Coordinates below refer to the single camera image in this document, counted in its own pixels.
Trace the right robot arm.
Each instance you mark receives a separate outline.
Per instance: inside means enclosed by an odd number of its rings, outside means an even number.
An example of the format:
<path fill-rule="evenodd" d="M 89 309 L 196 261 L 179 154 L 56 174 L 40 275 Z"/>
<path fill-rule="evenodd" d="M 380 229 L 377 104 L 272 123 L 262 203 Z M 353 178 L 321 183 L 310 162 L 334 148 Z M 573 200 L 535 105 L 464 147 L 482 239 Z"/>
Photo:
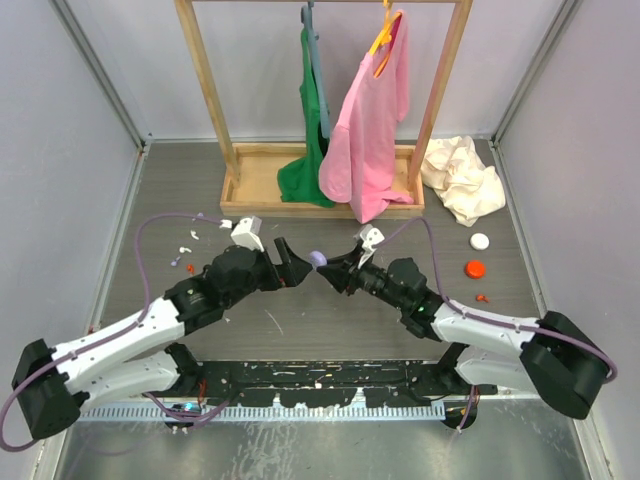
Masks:
<path fill-rule="evenodd" d="M 394 307 L 412 335 L 460 345 L 458 357 L 438 370 L 449 393 L 484 384 L 531 391 L 555 411 L 583 420 L 614 372 L 604 352 L 565 315 L 509 317 L 444 298 L 410 257 L 382 268 L 357 247 L 334 258 L 312 252 L 311 261 L 337 292 L 362 290 Z"/>

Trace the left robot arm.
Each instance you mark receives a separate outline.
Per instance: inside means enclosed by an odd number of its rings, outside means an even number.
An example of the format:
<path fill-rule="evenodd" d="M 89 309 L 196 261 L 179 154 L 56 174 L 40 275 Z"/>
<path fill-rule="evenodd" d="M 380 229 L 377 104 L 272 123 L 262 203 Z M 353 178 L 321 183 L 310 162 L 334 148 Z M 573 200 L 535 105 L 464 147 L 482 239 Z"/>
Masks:
<path fill-rule="evenodd" d="M 56 346 L 42 339 L 25 346 L 11 385 L 32 439 L 66 430 L 110 394 L 194 393 L 198 364 L 180 339 L 221 320 L 254 292 L 296 287 L 311 272 L 284 238 L 275 246 L 278 264 L 265 249 L 235 244 L 121 321 Z"/>

